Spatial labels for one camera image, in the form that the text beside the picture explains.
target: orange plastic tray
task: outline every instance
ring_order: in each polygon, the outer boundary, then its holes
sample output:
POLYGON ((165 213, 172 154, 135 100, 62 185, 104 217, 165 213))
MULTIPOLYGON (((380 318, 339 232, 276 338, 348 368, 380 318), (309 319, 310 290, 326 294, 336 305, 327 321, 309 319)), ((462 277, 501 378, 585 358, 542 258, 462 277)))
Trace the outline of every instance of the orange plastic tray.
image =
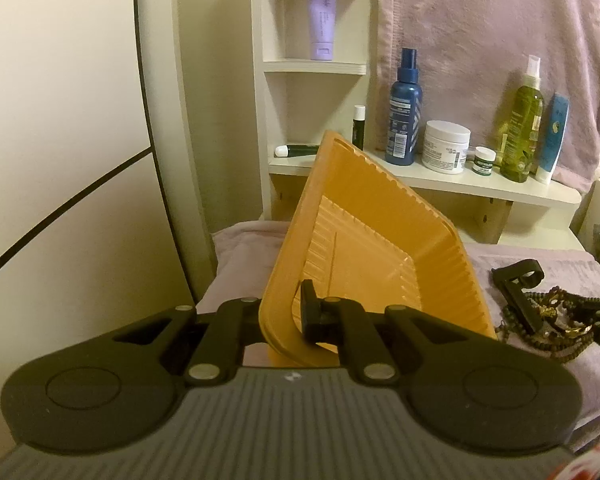
POLYGON ((304 341, 299 285, 384 312, 405 304, 495 337, 452 223, 335 132, 326 132, 260 304, 277 365, 338 365, 304 341))

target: pink towel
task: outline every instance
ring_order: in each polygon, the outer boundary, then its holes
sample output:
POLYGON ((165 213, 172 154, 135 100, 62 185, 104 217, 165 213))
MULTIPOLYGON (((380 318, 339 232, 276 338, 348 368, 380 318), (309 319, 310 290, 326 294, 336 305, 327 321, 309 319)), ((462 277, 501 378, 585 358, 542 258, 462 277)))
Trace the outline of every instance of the pink towel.
POLYGON ((589 189, 600 156, 600 0, 379 0, 376 126, 383 150, 404 46, 418 49, 421 124, 462 124, 472 146, 496 147, 526 56, 541 57, 544 120, 554 92, 571 101, 554 179, 589 189))

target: white jar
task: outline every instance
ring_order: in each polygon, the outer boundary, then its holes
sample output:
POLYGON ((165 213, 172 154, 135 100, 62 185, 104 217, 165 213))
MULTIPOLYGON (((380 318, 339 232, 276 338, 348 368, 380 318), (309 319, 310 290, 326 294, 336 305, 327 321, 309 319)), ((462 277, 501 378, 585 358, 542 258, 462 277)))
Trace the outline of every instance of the white jar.
POLYGON ((461 173, 470 136, 471 131, 460 124, 428 121, 424 131, 422 163, 439 173, 461 173))
POLYGON ((478 175, 489 176, 496 160, 496 152, 484 146, 475 147, 474 165, 471 167, 478 175))

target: small white jar with green lid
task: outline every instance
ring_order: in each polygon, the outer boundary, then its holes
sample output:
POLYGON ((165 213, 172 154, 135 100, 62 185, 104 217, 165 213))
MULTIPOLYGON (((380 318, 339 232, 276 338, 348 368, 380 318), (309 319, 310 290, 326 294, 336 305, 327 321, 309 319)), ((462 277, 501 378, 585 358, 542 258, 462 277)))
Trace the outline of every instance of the small white jar with green lid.
POLYGON ((495 160, 496 152, 484 146, 478 146, 475 149, 474 164, 471 169, 478 175, 489 176, 495 160))

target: blue spray bottle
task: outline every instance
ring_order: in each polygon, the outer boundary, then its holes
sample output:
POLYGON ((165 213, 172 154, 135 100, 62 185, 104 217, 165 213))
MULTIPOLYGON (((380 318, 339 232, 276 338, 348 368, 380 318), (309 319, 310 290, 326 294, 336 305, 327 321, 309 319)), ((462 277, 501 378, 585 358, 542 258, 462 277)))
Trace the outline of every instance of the blue spray bottle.
POLYGON ((400 166, 413 164, 418 123, 422 105, 422 88, 418 85, 416 50, 404 48, 398 68, 398 81, 391 87, 389 131, 384 160, 400 166))

